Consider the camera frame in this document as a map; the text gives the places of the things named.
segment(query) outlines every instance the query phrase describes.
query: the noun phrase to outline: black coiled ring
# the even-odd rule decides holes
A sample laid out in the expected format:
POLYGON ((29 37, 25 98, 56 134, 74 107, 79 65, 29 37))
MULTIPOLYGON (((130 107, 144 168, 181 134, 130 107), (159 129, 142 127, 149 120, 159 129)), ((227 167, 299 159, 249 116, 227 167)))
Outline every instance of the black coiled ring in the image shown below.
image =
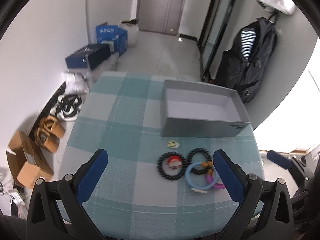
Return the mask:
POLYGON ((181 179, 183 177, 184 173, 186 172, 187 167, 188 167, 188 164, 187 164, 187 161, 185 160, 185 158, 181 154, 178 154, 176 152, 165 153, 165 154, 161 155, 160 158, 158 159, 158 166, 157 166, 158 171, 163 178, 168 179, 168 180, 181 179), (162 167, 164 160, 171 157, 171 156, 178 156, 182 162, 181 171, 177 175, 169 175, 169 174, 165 173, 163 170, 163 167, 162 167))
MULTIPOLYGON (((204 148, 196 148, 196 149, 193 149, 188 155, 188 159, 187 159, 188 166, 191 164, 193 156, 196 153, 202 153, 207 162, 211 162, 212 161, 211 155, 209 154, 209 152, 206 149, 204 149, 204 148)), ((209 167, 204 168, 202 170, 198 170, 196 168, 192 168, 191 172, 196 174, 196 175, 203 175, 203 174, 206 174, 208 172, 208 170, 209 170, 209 167)))

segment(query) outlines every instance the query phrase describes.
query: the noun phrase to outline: brown cardboard box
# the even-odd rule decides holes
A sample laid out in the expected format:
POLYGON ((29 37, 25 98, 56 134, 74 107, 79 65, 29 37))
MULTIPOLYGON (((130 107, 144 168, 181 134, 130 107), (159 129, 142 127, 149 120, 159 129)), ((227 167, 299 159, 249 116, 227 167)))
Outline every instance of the brown cardboard box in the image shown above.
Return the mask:
POLYGON ((7 159, 14 182, 19 186, 33 188, 37 179, 49 181, 53 171, 45 159, 40 147, 29 137, 17 131, 9 142, 9 148, 15 155, 7 151, 7 159))

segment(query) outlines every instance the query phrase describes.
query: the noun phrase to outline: cardboard box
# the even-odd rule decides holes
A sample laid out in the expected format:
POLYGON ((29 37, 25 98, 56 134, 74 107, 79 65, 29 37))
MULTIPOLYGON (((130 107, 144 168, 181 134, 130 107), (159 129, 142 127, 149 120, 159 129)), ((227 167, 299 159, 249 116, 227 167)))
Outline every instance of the cardboard box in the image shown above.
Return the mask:
POLYGON ((110 47, 103 44, 88 44, 66 57, 68 69, 94 70, 110 57, 110 47))
POLYGON ((97 43, 109 44, 113 52, 118 52, 119 56, 128 49, 128 32, 117 25, 104 23, 96 27, 97 43))
POLYGON ((53 171, 45 159, 40 147, 23 132, 17 131, 9 142, 7 159, 14 182, 27 188, 33 188, 37 179, 49 181, 53 171))
POLYGON ((162 136, 234 137, 249 123, 235 90, 199 82, 164 81, 162 136))

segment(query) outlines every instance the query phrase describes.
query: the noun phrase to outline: brown shoe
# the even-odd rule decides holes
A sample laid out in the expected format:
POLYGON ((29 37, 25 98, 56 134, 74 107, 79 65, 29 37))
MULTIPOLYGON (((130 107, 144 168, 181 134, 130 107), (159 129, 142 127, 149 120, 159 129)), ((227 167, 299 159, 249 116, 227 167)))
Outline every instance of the brown shoe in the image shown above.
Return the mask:
POLYGON ((42 127, 35 130, 35 139, 37 145, 51 153, 55 153, 59 147, 59 144, 53 140, 52 135, 42 127))
POLYGON ((61 139, 66 132, 66 130, 60 125, 58 119, 52 115, 42 118, 39 122, 39 127, 43 127, 59 139, 61 139))

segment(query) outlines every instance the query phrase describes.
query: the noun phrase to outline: checkered tablecloth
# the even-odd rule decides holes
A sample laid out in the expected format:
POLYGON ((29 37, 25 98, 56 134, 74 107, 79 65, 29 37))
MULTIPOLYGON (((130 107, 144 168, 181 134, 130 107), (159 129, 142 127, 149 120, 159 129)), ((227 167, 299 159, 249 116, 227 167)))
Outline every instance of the checkered tablecloth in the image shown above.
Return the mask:
MULTIPOLYGON (((71 132, 59 179, 103 148, 109 163, 85 210, 106 236, 120 239, 191 239, 220 231, 237 207, 225 189, 193 192, 185 178, 163 179, 156 162, 168 140, 187 157, 197 147, 223 149, 246 173, 263 176, 249 125, 234 138, 161 137, 160 100, 165 77, 105 72, 89 93, 71 132)), ((205 176, 192 177, 205 185, 205 176)))

